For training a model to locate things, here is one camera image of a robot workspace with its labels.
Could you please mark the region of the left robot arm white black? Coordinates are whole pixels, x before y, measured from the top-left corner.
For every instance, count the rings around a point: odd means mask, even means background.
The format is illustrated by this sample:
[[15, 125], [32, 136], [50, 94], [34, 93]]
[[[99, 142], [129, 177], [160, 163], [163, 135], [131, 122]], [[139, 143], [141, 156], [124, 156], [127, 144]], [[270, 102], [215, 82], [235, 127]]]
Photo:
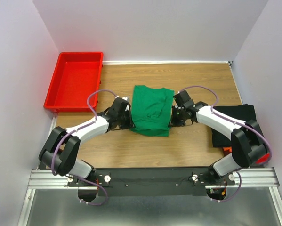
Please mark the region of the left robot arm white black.
[[95, 169], [87, 162], [77, 159], [80, 146], [111, 130], [134, 127], [129, 98], [116, 97], [109, 108], [78, 126], [67, 129], [55, 127], [40, 151], [39, 160], [50, 167], [54, 174], [73, 175], [84, 186], [89, 186], [94, 182]]

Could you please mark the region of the green polo shirt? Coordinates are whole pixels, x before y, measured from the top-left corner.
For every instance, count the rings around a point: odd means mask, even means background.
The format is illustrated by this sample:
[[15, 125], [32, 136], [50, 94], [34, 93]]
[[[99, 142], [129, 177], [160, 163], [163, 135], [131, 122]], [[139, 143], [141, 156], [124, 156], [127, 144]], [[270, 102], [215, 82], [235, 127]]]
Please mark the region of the green polo shirt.
[[131, 131], [149, 137], [169, 136], [174, 91], [136, 85], [133, 90]]

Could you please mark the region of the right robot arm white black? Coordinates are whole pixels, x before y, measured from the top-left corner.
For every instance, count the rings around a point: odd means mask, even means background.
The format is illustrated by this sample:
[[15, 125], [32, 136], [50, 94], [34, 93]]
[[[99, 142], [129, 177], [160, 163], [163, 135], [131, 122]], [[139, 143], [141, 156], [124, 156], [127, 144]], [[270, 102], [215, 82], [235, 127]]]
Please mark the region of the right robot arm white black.
[[185, 126], [190, 120], [214, 129], [231, 142], [232, 152], [211, 164], [204, 173], [195, 173], [195, 180], [216, 185], [233, 171], [248, 168], [269, 154], [269, 144], [257, 121], [238, 120], [205, 102], [195, 103], [186, 90], [173, 98], [176, 104], [172, 107], [171, 127]]

